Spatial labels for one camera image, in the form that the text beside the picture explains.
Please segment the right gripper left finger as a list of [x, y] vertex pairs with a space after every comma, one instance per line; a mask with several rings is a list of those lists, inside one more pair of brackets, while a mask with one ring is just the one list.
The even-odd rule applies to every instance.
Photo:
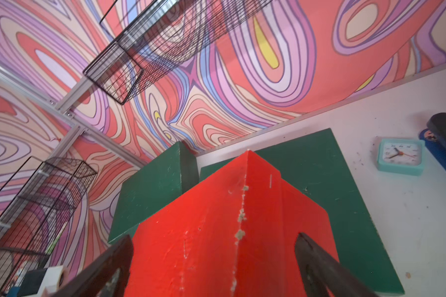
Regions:
[[122, 297], [130, 277], [133, 253], [130, 236], [120, 238], [54, 296], [96, 297], [101, 291], [107, 291], [110, 297]]

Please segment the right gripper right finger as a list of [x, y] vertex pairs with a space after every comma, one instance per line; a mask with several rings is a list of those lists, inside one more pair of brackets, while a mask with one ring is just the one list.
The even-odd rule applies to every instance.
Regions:
[[294, 249], [308, 297], [376, 296], [307, 234], [298, 234]]

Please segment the red shoebox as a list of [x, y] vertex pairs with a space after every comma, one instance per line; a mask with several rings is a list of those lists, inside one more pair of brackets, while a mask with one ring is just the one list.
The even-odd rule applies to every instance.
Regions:
[[303, 297], [300, 233], [337, 257], [327, 212], [248, 151], [142, 222], [128, 297]]

